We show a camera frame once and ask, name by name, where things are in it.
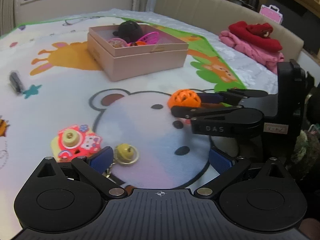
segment pink toy case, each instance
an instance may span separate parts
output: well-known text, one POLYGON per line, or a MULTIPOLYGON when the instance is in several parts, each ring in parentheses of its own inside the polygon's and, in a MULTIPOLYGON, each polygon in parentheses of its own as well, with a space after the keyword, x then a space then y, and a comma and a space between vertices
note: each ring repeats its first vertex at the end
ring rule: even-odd
POLYGON ((270 5, 267 7, 265 5, 261 5, 259 13, 275 21, 276 23, 281 24, 283 21, 283 15, 279 13, 279 8, 277 6, 270 5))

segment cardboard box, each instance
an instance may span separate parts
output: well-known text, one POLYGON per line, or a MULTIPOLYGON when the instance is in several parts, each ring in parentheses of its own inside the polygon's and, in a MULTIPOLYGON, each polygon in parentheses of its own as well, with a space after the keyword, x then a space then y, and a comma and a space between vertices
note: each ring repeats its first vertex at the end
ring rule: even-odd
POLYGON ((182 67, 188 44, 149 25, 140 25, 143 33, 159 32, 155 45, 114 48, 107 41, 114 38, 118 25, 89 28, 88 50, 111 81, 119 81, 162 70, 182 67))

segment blue flower sticker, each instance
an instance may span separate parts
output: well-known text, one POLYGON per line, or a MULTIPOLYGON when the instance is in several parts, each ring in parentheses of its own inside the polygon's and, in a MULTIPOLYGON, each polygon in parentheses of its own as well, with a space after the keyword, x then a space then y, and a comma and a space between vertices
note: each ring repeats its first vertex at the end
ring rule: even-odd
POLYGON ((80 132, 86 132, 87 130, 89 130, 89 128, 86 124, 80 125, 80 128, 79 128, 80 132))

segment headboard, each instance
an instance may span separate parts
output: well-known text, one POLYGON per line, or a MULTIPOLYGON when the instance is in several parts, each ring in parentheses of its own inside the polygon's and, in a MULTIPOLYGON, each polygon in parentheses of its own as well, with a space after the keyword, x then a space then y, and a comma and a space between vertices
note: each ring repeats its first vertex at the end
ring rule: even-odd
POLYGON ((273 26, 271 38, 279 40, 285 60, 298 59, 303 40, 276 22, 243 6, 226 0, 157 0, 155 13, 205 29, 216 35, 228 26, 246 21, 248 24, 268 22, 273 26))

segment white label sticker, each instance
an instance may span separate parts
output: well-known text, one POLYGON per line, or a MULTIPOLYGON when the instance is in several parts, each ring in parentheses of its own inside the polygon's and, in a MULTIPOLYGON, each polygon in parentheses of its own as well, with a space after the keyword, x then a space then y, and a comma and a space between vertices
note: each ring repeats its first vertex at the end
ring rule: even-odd
POLYGON ((263 127, 263 131, 264 132, 271 132, 271 133, 287 134, 288 128, 289 128, 289 125, 287 125, 287 124, 265 122, 264 127, 263 127))

